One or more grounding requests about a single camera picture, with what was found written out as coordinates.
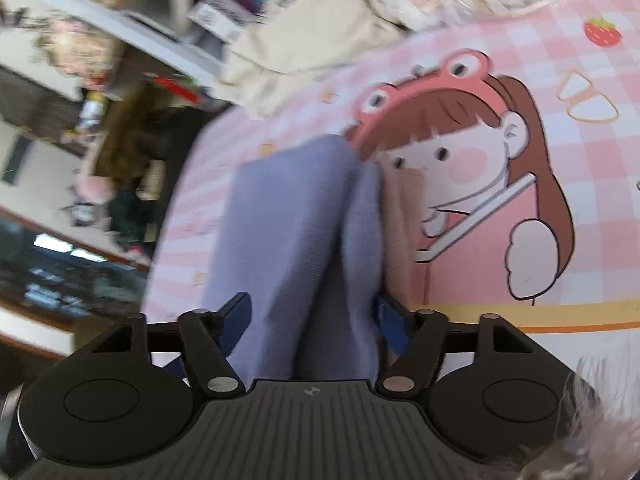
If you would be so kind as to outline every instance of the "cartoon girl's face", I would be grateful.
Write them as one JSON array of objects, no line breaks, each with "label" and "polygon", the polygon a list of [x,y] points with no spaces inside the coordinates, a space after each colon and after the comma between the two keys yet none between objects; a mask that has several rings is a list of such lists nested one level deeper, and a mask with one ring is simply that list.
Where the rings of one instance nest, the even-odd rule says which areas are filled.
[{"label": "cartoon girl's face", "polygon": [[425,208],[444,207],[469,199],[500,182],[508,161],[526,147],[529,135],[524,120],[505,112],[500,126],[482,121],[458,132],[388,150],[406,168],[424,172]]}]

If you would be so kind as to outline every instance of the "red object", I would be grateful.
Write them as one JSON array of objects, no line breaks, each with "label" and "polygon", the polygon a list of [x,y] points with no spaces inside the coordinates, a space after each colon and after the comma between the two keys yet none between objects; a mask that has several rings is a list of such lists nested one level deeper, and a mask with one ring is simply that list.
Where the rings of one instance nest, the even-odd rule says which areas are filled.
[{"label": "red object", "polygon": [[186,88],[178,85],[177,82],[171,80],[171,79],[166,79],[164,77],[158,77],[156,76],[154,78],[154,81],[156,83],[158,83],[159,85],[164,86],[169,92],[172,92],[173,94],[177,95],[178,97],[182,97],[183,99],[186,99],[187,101],[189,101],[190,103],[193,104],[198,104],[200,102],[200,98],[194,94],[192,91],[187,90]]},{"label": "red object", "polygon": [[602,18],[594,18],[584,24],[584,34],[591,43],[597,46],[617,46],[622,41],[622,34],[613,23]]}]

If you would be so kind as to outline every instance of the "fluorescent light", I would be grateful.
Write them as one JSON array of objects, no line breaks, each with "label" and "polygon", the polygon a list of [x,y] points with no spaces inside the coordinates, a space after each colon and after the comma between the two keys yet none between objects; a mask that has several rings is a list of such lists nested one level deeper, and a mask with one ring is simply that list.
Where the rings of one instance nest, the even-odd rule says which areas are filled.
[{"label": "fluorescent light", "polygon": [[36,236],[36,241],[34,241],[33,245],[35,245],[36,247],[49,249],[51,251],[56,251],[58,253],[68,253],[71,249],[74,248],[73,245],[46,234]]},{"label": "fluorescent light", "polygon": [[97,254],[90,253],[85,251],[84,249],[74,249],[71,251],[72,256],[77,256],[78,258],[84,258],[85,260],[89,260],[91,262],[106,262],[107,258],[103,258],[102,256],[98,256]]}]

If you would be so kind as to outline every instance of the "brown hair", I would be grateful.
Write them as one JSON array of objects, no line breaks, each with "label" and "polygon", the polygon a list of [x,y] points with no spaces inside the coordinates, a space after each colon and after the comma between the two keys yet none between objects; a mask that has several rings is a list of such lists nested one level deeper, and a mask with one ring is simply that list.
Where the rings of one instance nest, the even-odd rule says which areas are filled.
[{"label": "brown hair", "polygon": [[[430,72],[424,76],[433,76]],[[558,242],[559,269],[564,270],[574,252],[574,226],[562,189],[549,163],[544,127],[532,95],[524,84],[509,76],[487,76],[484,81],[504,99],[509,110],[519,114],[527,125],[529,142],[523,152],[509,161],[508,185],[526,173],[536,177],[539,220],[553,231]],[[436,131],[450,134],[475,126],[482,120],[492,128],[500,117],[479,97],[456,89],[428,91],[396,105],[380,119],[361,148],[363,158],[376,150],[400,148],[414,140],[426,140]],[[345,136],[350,139],[356,124]]]}]

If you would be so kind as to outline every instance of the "orange line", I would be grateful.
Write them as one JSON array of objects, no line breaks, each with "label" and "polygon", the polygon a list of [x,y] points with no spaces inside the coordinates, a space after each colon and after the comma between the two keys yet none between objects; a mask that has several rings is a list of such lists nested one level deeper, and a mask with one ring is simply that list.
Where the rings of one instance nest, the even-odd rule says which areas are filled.
[{"label": "orange line", "polygon": [[519,327],[524,333],[529,334],[569,334],[579,332],[609,332],[611,330],[629,330],[640,328],[640,321],[629,321],[624,323],[609,323],[600,325],[578,325],[578,326],[525,326]]}]

